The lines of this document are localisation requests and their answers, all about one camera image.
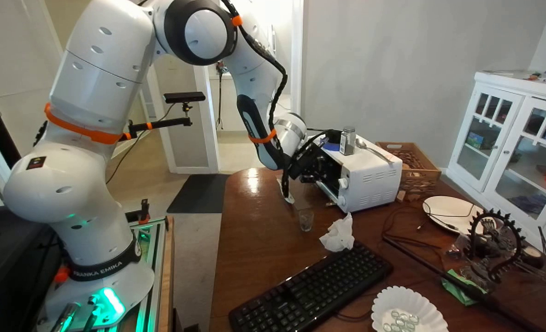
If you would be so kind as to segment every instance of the black floor mat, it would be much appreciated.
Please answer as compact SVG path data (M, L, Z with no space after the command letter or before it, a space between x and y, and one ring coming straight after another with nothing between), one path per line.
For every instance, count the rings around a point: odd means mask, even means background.
M222 213L227 174L193 174L174 201L168 213Z

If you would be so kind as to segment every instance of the paper plate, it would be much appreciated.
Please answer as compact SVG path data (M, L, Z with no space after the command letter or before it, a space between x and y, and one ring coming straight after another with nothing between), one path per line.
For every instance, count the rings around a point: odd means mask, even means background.
M484 210L471 204L471 202L460 200L450 196L433 196L427 198L422 208L437 225L447 231L469 235L468 229L471 228L470 222L477 213L483 213ZM482 225L477 225L476 233L482 234Z
M394 286L382 290L373 301L371 310L373 312L371 326L378 332L384 331L384 324L395 323L391 316L394 310L408 317L410 315L418 317L418 325L414 326L414 332L448 332L447 322L437 307L426 297L405 287Z

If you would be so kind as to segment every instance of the black keyboard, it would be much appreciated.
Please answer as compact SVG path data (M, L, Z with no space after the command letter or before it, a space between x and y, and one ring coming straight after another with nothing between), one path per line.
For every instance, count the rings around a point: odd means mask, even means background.
M230 311L230 325L235 332L310 331L392 270L355 241Z

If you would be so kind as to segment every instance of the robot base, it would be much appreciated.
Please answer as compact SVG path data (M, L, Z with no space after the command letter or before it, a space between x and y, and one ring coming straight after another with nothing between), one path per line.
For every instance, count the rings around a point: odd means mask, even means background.
M81 305L67 331L84 329L93 308L98 305L100 314L94 329L116 325L148 294L154 284L154 273L145 261L130 263L118 273L106 278L78 282L68 279L60 287L52 284L47 292L44 309L40 312L37 332L50 332L66 304ZM95 305L88 304L90 296L96 296Z

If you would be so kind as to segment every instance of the wooden basket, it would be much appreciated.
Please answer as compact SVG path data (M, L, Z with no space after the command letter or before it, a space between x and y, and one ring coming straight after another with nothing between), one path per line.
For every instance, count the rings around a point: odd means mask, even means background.
M433 194L441 170L437 168L418 146L411 142L376 142L376 145L402 159L410 169L402 169L399 189L406 194Z

